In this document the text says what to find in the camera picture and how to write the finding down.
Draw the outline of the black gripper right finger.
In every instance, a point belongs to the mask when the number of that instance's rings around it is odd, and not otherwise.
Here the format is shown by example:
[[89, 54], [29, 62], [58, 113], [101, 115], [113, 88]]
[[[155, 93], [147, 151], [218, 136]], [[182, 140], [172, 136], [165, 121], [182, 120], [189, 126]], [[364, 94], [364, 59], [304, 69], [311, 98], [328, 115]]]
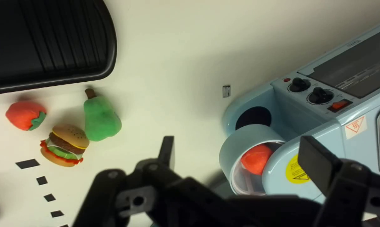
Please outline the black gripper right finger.
[[326, 197], [314, 227], [380, 227], [380, 175], [302, 136], [298, 164]]

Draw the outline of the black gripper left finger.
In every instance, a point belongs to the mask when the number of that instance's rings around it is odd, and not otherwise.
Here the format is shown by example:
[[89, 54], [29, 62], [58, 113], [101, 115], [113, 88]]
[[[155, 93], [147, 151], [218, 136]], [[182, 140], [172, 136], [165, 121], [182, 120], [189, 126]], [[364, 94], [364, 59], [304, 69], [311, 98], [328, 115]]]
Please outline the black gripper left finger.
[[72, 227], [126, 227], [133, 214], [152, 210], [160, 190], [151, 174], [170, 168], [174, 141], [165, 136], [158, 155], [138, 161], [131, 174], [121, 169], [99, 171]]

